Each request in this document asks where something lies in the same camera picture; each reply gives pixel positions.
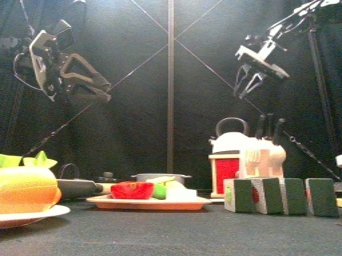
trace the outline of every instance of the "orange toy fruit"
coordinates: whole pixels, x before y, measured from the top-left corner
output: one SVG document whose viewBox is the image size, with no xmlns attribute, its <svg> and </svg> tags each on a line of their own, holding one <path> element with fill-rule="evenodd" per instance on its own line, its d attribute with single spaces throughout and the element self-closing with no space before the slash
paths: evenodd
<svg viewBox="0 0 342 256">
<path fill-rule="evenodd" d="M 0 214 L 44 212 L 60 197 L 58 180 L 50 169 L 0 168 Z"/>
</svg>

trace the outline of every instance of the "white plate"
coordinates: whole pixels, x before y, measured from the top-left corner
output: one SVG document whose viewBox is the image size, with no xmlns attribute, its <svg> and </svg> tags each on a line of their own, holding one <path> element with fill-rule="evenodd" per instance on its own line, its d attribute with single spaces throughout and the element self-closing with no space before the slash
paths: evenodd
<svg viewBox="0 0 342 256">
<path fill-rule="evenodd" d="M 68 212 L 70 208 L 67 206 L 55 205 L 46 212 L 0 214 L 0 229 L 24 226 L 48 217 L 67 214 Z"/>
<path fill-rule="evenodd" d="M 211 201 L 198 197 L 194 201 L 171 201 L 171 200 L 135 200 L 115 199 L 111 195 L 103 195 L 87 198 L 89 202 L 97 204 L 102 209 L 130 209 L 130 210 L 159 210 L 159 211 L 195 211 L 202 209 L 205 204 Z"/>
</svg>

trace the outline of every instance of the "metal pole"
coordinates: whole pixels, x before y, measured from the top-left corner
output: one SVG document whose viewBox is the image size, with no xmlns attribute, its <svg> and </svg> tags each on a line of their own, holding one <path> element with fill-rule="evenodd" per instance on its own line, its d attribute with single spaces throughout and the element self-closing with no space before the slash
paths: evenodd
<svg viewBox="0 0 342 256">
<path fill-rule="evenodd" d="M 169 0 L 169 104 L 167 104 L 167 173 L 174 172 L 174 0 Z"/>
</svg>

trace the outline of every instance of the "table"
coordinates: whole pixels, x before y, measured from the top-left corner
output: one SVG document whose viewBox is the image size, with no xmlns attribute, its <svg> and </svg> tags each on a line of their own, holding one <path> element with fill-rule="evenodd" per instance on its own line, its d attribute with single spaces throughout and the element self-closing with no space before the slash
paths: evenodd
<svg viewBox="0 0 342 256">
<path fill-rule="evenodd" d="M 341 218 L 233 213 L 222 203 L 195 212 L 60 204 L 68 214 L 0 230 L 2 255 L 342 255 Z"/>
</svg>

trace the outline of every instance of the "green block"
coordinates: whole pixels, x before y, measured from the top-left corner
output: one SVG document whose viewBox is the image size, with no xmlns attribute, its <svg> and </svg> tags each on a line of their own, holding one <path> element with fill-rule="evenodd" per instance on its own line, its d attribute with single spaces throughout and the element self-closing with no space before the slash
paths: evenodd
<svg viewBox="0 0 342 256">
<path fill-rule="evenodd" d="M 284 202 L 278 178 L 253 178 L 254 204 L 262 214 L 282 214 Z"/>
<path fill-rule="evenodd" d="M 233 212 L 254 212 L 253 187 L 250 179 L 226 179 L 225 186 L 225 209 Z"/>
<path fill-rule="evenodd" d="M 284 213 L 286 215 L 306 215 L 308 200 L 305 196 L 305 184 L 297 178 L 281 178 L 281 191 L 284 201 Z"/>
<path fill-rule="evenodd" d="M 340 217 L 334 181 L 329 178 L 306 179 L 309 210 L 314 216 Z"/>
</svg>

